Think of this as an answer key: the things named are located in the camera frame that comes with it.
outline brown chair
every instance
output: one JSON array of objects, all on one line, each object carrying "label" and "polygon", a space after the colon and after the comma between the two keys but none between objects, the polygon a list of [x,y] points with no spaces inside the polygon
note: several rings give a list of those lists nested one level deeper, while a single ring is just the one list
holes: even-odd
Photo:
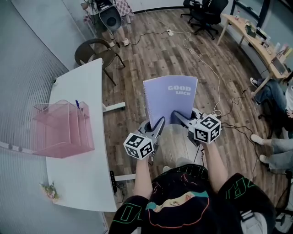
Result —
[{"label": "brown chair", "polygon": [[[93,50],[93,48],[91,47],[92,44],[104,45],[107,48],[107,50],[99,52],[99,53],[96,53]],[[91,59],[91,58],[92,58],[92,60],[102,58],[102,60],[103,60],[103,66],[102,66],[103,71],[110,78],[110,80],[113,82],[114,85],[116,85],[116,83],[113,81],[112,77],[109,75],[109,73],[106,71],[105,68],[108,67],[111,64],[111,62],[114,60],[114,58],[116,56],[118,56],[118,58],[120,59],[121,63],[125,67],[125,64],[123,63],[121,57],[115,51],[113,51],[111,49],[111,46],[109,45],[109,43],[106,42],[103,39],[91,39],[91,40],[88,40],[88,41],[82,43],[77,48],[77,50],[75,51],[75,54],[74,54],[75,61],[80,66],[83,65],[83,64],[86,64],[89,61],[89,59]]]}]

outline white table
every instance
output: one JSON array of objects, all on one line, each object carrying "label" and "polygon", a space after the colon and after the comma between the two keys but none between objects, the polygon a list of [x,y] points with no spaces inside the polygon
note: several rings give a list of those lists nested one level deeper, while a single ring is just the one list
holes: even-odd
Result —
[{"label": "white table", "polygon": [[[61,199],[58,205],[92,211],[117,210],[107,159],[102,103],[102,59],[82,65],[57,79],[50,103],[84,101],[89,106],[93,151],[65,159],[47,157],[49,183],[54,182]],[[125,103],[114,105],[121,108]]]}]

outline power outlet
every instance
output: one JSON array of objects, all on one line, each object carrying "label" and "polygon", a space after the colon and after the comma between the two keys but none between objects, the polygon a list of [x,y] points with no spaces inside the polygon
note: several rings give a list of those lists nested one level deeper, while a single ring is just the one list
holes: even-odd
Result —
[{"label": "power outlet", "polygon": [[174,35],[174,33],[172,32],[171,29],[168,29],[168,30],[167,30],[167,33],[169,34],[169,36],[173,36],[173,35]]}]

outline wooden floor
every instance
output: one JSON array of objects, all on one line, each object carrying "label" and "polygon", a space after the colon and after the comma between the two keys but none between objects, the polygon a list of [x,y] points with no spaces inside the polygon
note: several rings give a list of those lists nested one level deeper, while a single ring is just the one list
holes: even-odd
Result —
[{"label": "wooden floor", "polygon": [[[173,31],[194,32],[188,24],[188,18],[180,18],[180,14],[188,10],[164,10],[136,14],[130,25],[124,21],[124,32],[131,43],[139,39],[139,35],[145,32],[161,33],[167,29],[160,22],[168,24]],[[107,77],[103,77],[103,102],[106,105],[121,101],[126,102],[124,111],[114,111],[104,114],[104,129],[110,170],[116,176],[135,173],[136,160],[129,157],[123,147],[123,142],[130,132],[137,129],[142,121],[147,118],[144,105],[143,80],[152,79],[164,75],[190,75],[198,77],[198,86],[195,96],[195,107],[205,113],[211,113],[218,102],[218,78],[203,64],[196,54],[191,53],[183,46],[183,40],[187,33],[175,34],[170,37],[166,32],[162,35],[147,34],[142,36],[137,45],[116,48],[121,55],[126,68],[118,59],[107,68],[113,75],[116,87]],[[260,74],[246,56],[238,48],[237,43],[226,33],[219,46],[216,45],[218,37],[211,40],[206,32],[192,35],[186,42],[186,46],[195,50],[202,60],[209,64],[220,77],[221,101],[217,106],[222,114],[229,112],[231,99],[238,102],[242,91],[250,86],[250,77],[259,78]],[[222,123],[227,122],[236,126],[247,126],[253,133],[265,138],[268,135],[268,125],[264,120],[259,120],[261,113],[259,106],[249,98],[252,87],[246,92],[246,98],[239,101],[239,105],[233,105],[232,112],[221,118]],[[251,132],[241,128],[248,136]],[[187,139],[187,130],[181,126],[168,126],[160,137],[160,149],[155,155],[154,165],[150,166],[152,178],[162,172],[165,165],[174,167],[178,157],[186,157],[194,161],[196,148]],[[223,128],[221,136],[216,140],[222,160],[229,171],[229,175],[239,172],[253,179],[252,170],[257,160],[253,144],[245,135],[235,129]],[[258,154],[270,153],[270,149],[256,146]],[[198,153],[197,163],[201,163],[201,155]],[[254,171],[254,182],[269,196],[276,205],[280,195],[286,188],[285,176],[273,175],[259,162]],[[132,195],[134,181],[124,183],[124,200]],[[117,202],[122,196],[117,195]],[[106,213],[108,223],[111,223],[114,213]]]}]

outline purple notebook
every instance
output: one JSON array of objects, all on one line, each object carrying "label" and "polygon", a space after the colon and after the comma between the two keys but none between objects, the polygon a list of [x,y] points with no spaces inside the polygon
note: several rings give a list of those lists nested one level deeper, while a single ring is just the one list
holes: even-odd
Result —
[{"label": "purple notebook", "polygon": [[163,116],[166,120],[165,126],[173,123],[173,111],[191,117],[197,87],[196,77],[167,75],[145,80],[143,86],[152,128]]}]

